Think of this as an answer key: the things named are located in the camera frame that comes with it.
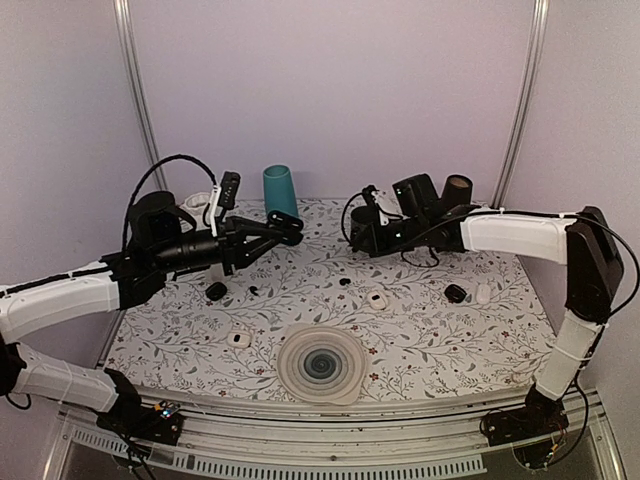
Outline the black oval earbud case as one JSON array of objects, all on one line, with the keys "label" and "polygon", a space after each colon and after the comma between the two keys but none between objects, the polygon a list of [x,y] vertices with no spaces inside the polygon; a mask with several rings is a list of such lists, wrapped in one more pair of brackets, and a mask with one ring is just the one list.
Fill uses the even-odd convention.
[{"label": "black oval earbud case", "polygon": [[276,231],[280,242],[287,246],[296,246],[304,238],[304,222],[290,214],[279,210],[272,210],[267,214],[267,225]]}]

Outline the white earbud charging case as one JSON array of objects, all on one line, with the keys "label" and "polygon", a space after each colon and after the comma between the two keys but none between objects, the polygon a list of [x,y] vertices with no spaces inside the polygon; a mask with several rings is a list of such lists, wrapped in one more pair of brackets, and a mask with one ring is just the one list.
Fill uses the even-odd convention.
[{"label": "white earbud charging case", "polygon": [[382,291],[370,291],[367,294],[367,301],[374,310],[385,310],[389,306],[389,300]]}]

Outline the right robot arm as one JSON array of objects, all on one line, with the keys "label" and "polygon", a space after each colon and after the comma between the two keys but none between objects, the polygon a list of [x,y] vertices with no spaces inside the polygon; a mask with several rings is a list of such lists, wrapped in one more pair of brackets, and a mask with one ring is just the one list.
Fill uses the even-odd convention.
[{"label": "right robot arm", "polygon": [[615,314],[612,303],[624,274],[617,248],[622,239],[600,209],[538,213],[462,204],[408,208],[391,213],[375,201],[344,210],[340,227],[353,251],[371,257],[429,247],[442,252],[500,252],[555,262],[567,268],[564,322],[533,391],[539,398],[523,407],[517,427],[537,436],[552,424],[560,400],[586,364]]}]

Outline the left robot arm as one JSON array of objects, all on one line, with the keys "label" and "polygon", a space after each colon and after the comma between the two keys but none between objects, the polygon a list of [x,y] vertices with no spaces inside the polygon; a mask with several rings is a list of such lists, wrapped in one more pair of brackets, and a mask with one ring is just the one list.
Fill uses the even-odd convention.
[{"label": "left robot arm", "polygon": [[1,290],[1,393],[29,394],[106,413],[128,434],[148,426],[135,387],[119,371],[87,369],[42,355],[21,338],[46,327],[101,312],[139,306],[162,290],[169,275],[219,264],[225,274],[251,265],[271,248],[296,245],[303,223],[281,211],[264,223],[216,215],[220,190],[205,211],[209,226],[177,206],[168,191],[143,196],[127,209],[125,246],[67,273]]}]

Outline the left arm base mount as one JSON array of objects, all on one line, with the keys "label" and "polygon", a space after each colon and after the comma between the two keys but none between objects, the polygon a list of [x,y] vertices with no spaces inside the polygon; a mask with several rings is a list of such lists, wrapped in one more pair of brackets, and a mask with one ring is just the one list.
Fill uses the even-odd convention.
[{"label": "left arm base mount", "polygon": [[96,425],[127,438],[176,446],[180,438],[184,416],[179,403],[167,400],[153,406],[144,406],[131,382],[113,369],[104,372],[115,383],[118,394],[108,412],[98,412]]}]

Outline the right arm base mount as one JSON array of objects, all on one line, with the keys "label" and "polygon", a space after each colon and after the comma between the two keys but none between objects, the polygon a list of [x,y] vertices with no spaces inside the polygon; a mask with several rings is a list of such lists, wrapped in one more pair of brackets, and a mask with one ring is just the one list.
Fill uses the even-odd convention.
[{"label": "right arm base mount", "polygon": [[497,446],[560,432],[568,426],[562,400],[551,400],[532,386],[522,407],[487,413],[479,429],[490,446]]}]

